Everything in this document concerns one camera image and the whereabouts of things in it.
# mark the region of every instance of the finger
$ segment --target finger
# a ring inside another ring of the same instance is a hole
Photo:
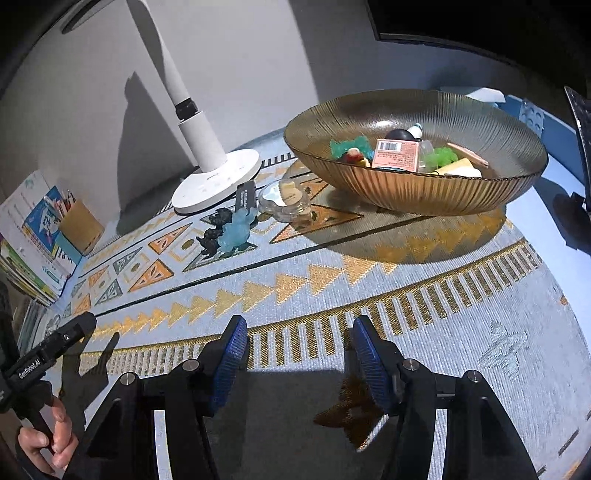
[[[72,438],[70,439],[70,443],[64,448],[64,451],[61,453],[56,453],[53,456],[52,463],[56,468],[66,468],[72,457],[74,456],[74,451],[78,447],[78,438],[76,435],[72,434]]]
[[[53,418],[55,418],[56,421],[65,421],[66,417],[68,416],[66,412],[66,407],[57,397],[53,397],[53,403],[51,404],[51,413],[53,414]]]
[[[40,448],[46,447],[49,444],[49,439],[45,434],[29,427],[23,427],[18,432],[18,444],[33,465],[41,472],[53,473],[53,468],[51,468],[47,460],[39,452]]]
[[[70,443],[70,438],[72,436],[72,420],[66,413],[64,404],[55,397],[53,398],[51,412],[56,420],[51,448],[55,453],[61,453]]]

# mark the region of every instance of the blue object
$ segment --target blue object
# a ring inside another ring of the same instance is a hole
[[[386,372],[369,334],[359,319],[353,322],[353,344],[375,404],[389,412],[396,403],[392,378]]]
[[[256,208],[251,208],[249,211],[241,208],[235,212],[232,215],[232,221],[222,226],[223,234],[217,239],[219,251],[227,254],[245,244],[251,236],[251,223],[255,218]]]
[[[47,197],[51,200],[61,200],[61,195],[57,187],[53,187],[47,192]],[[60,219],[56,217],[54,210],[45,203],[44,200],[35,205],[35,208],[29,213],[25,220],[25,225],[30,228],[48,251],[53,252],[53,246],[56,243],[59,234],[58,226]]]
[[[232,384],[236,380],[236,372],[240,367],[246,347],[248,346],[246,320],[241,316],[237,315],[237,317],[238,323],[236,328],[232,332],[222,359],[213,375],[213,390],[209,400],[209,407],[212,414],[215,414],[219,408],[226,404]]]
[[[82,260],[82,254],[70,243],[63,233],[59,233],[56,238],[56,245],[63,250],[63,252],[70,257],[75,265]]]

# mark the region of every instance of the white wall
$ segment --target white wall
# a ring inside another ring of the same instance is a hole
[[[346,93],[524,84],[513,68],[473,54],[376,42],[362,0],[150,0],[150,8],[227,150]],[[190,153],[125,0],[66,35],[62,24],[0,100],[0,185],[8,194],[40,168],[106,222],[189,165]]]

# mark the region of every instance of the patterned rug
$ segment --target patterned rug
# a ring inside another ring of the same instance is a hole
[[[257,188],[297,179],[311,197],[311,224],[260,215],[247,245],[213,258],[195,238],[214,209],[187,217],[164,205],[124,236],[109,225],[69,298],[48,314],[51,327],[86,310],[98,319],[84,353],[54,371],[67,404],[86,409],[123,372],[157,375],[196,358],[241,314],[249,370],[208,423],[221,478],[377,478],[393,420],[369,398],[350,345],[348,328],[365,313],[434,372],[482,371],[540,478],[567,475],[591,442],[589,353],[568,301],[504,211],[384,210],[318,179],[281,134],[249,146],[264,158]],[[99,387],[79,386],[98,377]],[[444,446],[438,412],[430,478],[441,476]]]

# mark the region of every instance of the pink label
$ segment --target pink label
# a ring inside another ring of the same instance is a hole
[[[418,170],[418,142],[409,140],[378,140],[375,147],[373,168],[401,168]]]

